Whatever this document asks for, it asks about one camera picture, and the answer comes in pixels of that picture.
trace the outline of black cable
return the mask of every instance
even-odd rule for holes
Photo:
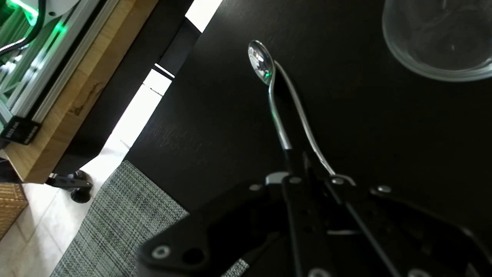
[[[42,33],[45,27],[45,18],[46,18],[46,0],[39,0],[37,4],[39,4],[39,16],[31,33],[22,41],[2,47],[0,58],[29,45]]]

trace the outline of black bracket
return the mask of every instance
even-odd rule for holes
[[[69,192],[72,201],[77,204],[86,204],[91,201],[92,181],[80,170],[63,178],[52,173],[49,175],[46,185]]]

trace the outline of hole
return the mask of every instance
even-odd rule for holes
[[[186,265],[198,265],[205,261],[205,255],[200,249],[192,249],[192,250],[188,250],[185,255],[183,255],[183,262]]]
[[[305,227],[305,233],[312,235],[314,229],[312,227]]]

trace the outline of clear glass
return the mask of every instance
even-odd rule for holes
[[[420,76],[492,78],[492,0],[386,0],[383,35],[394,58]]]

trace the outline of wooden shelf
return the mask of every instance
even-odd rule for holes
[[[23,182],[45,184],[159,0],[120,0],[29,145],[5,156]]]

